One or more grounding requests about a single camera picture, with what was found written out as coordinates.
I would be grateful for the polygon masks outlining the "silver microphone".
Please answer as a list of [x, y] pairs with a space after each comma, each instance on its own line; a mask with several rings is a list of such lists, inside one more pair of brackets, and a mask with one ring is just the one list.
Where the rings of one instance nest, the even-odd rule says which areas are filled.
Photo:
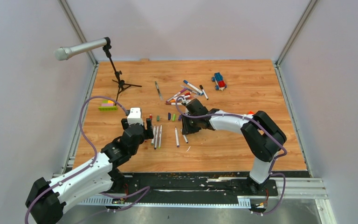
[[60, 47], [54, 51], [54, 56], [58, 61], [64, 61], [94, 49], [110, 45], [110, 38], [104, 37], [90, 42], [81, 43], [71, 47]]

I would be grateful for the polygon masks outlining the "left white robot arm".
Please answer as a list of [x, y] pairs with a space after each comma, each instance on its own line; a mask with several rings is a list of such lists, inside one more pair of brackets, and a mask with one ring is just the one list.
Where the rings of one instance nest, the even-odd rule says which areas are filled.
[[101, 152], [81, 166], [49, 181], [36, 180], [25, 205], [25, 223], [33, 217], [38, 224], [56, 224], [78, 203], [110, 190], [118, 193], [124, 188], [124, 176], [118, 167], [134, 156], [145, 140], [154, 137], [152, 121], [131, 123], [122, 119], [124, 132], [108, 143]]

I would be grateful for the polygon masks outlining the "brown capped white marker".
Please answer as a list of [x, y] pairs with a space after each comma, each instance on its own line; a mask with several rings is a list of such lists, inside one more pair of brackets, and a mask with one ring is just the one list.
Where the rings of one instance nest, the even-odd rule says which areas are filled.
[[174, 103], [174, 102], [166, 102], [165, 103], [166, 105], [175, 105], [175, 106], [181, 106], [181, 105], [184, 105], [183, 103], [181, 103], [181, 102], [178, 102], [178, 103]]

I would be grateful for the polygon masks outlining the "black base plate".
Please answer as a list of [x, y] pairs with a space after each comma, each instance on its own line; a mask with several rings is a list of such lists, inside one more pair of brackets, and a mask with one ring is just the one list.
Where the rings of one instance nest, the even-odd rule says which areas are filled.
[[278, 196], [276, 182], [268, 180], [252, 187], [248, 172], [160, 172], [125, 173], [107, 193], [128, 195], [149, 186], [140, 203], [166, 204], [234, 204], [238, 196], [255, 196], [265, 200]]

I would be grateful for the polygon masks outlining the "blue capped white marker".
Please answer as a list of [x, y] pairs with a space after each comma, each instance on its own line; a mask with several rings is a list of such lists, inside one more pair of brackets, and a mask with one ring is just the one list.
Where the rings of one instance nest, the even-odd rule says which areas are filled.
[[203, 91], [200, 90], [199, 88], [197, 88], [196, 86], [194, 86], [193, 84], [191, 84], [190, 82], [188, 82], [187, 80], [183, 80], [183, 82], [188, 85], [189, 87], [191, 87], [192, 89], [194, 89], [195, 91], [197, 91], [200, 95], [203, 94]]

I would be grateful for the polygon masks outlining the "light green white marker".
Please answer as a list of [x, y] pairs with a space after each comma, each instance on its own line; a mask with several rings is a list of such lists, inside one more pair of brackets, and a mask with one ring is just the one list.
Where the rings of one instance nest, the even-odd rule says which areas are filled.
[[159, 149], [161, 148], [161, 142], [162, 142], [162, 129], [163, 129], [163, 126], [160, 125], [159, 136], [158, 136], [158, 148]]

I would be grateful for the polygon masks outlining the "dark blue capped marker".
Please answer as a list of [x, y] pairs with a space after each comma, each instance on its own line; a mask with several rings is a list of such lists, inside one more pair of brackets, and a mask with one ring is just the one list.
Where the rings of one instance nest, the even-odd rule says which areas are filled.
[[182, 136], [183, 136], [183, 138], [184, 138], [184, 140], [185, 140], [185, 143], [188, 144], [189, 142], [188, 142], [188, 139], [187, 139], [186, 135], [183, 134]]

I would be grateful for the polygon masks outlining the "blue red toy brick car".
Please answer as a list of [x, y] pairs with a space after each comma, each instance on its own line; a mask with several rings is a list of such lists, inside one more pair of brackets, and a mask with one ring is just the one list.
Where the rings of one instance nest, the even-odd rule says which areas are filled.
[[227, 88], [227, 84], [219, 72], [214, 73], [214, 75], [211, 77], [211, 81], [215, 83], [214, 88], [217, 91], [224, 91]]

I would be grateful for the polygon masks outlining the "red capped white marker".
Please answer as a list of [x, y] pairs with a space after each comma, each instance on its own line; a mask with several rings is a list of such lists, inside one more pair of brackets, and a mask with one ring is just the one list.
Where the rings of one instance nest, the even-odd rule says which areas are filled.
[[175, 97], [174, 99], [171, 100], [171, 102], [175, 102], [176, 100], [180, 102], [180, 101], [191, 99], [192, 97], [193, 97], [193, 95], [190, 92], [188, 92], [186, 94], [182, 94], [182, 95]]

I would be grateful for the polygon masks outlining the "silver grey pen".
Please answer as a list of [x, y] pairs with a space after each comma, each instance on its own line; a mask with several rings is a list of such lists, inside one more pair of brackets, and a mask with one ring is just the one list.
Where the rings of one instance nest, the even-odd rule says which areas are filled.
[[156, 89], [157, 89], [157, 93], [158, 93], [159, 99], [160, 99], [161, 101], [163, 101], [164, 99], [163, 99], [163, 96], [162, 96], [162, 93], [161, 93], [161, 91], [160, 91], [160, 88], [159, 88], [159, 85], [158, 85], [157, 81], [155, 81], [154, 83], [155, 83], [155, 86], [156, 86]]

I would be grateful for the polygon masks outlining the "black microphone tripod stand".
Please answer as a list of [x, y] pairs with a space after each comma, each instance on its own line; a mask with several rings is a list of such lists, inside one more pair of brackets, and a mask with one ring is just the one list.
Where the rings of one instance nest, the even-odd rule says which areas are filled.
[[130, 87], [139, 87], [141, 88], [141, 85], [137, 85], [137, 84], [129, 84], [126, 83], [123, 79], [120, 78], [120, 75], [122, 75], [122, 71], [121, 70], [117, 70], [114, 62], [111, 58], [111, 53], [110, 53], [110, 49], [111, 49], [111, 45], [110, 44], [106, 44], [105, 46], [103, 46], [103, 51], [106, 54], [107, 58], [110, 61], [110, 64], [113, 68], [114, 71], [114, 75], [116, 79], [112, 79], [113, 82], [118, 84], [118, 90], [117, 90], [117, 94], [116, 94], [116, 101], [118, 100], [119, 95], [124, 92], [125, 90], [129, 89]]

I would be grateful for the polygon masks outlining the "green pink toy brick stack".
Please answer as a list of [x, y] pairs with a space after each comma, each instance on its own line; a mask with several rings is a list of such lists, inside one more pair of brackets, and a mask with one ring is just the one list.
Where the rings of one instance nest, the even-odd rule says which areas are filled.
[[98, 109], [99, 111], [116, 111], [117, 105], [112, 100], [104, 99]]

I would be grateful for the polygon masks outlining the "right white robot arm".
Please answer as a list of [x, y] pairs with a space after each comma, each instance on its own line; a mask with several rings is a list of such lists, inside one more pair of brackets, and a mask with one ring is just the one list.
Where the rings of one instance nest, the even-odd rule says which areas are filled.
[[193, 134], [201, 129], [228, 131], [241, 134], [254, 155], [254, 163], [249, 173], [248, 190], [254, 195], [266, 189], [266, 181], [287, 137], [271, 117], [264, 111], [255, 114], [234, 114], [220, 109], [208, 110], [199, 100], [186, 103], [182, 116], [182, 133]]

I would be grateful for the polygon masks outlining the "grey capped marker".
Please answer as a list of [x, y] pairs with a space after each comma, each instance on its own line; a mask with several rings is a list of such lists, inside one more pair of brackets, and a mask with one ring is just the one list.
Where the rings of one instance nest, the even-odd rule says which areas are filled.
[[193, 90], [193, 89], [191, 89], [191, 88], [185, 87], [185, 86], [183, 86], [183, 85], [181, 85], [181, 87], [182, 87], [183, 89], [186, 89], [186, 90], [189, 91], [189, 92], [192, 92], [192, 93], [194, 93], [194, 94], [196, 94], [196, 95], [199, 95], [199, 93], [198, 93], [197, 91], [195, 91], [195, 90]]

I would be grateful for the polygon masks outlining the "black capped white marker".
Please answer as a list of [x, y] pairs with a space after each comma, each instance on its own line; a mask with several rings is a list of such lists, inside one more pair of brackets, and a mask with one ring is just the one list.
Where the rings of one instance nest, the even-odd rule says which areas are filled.
[[203, 87], [202, 85], [199, 85], [199, 87], [200, 87], [201, 91], [203, 92], [203, 95], [204, 95], [204, 97], [206, 98], [206, 100], [209, 100], [209, 97], [208, 97], [208, 95], [207, 95], [207, 93], [206, 93], [204, 87]]

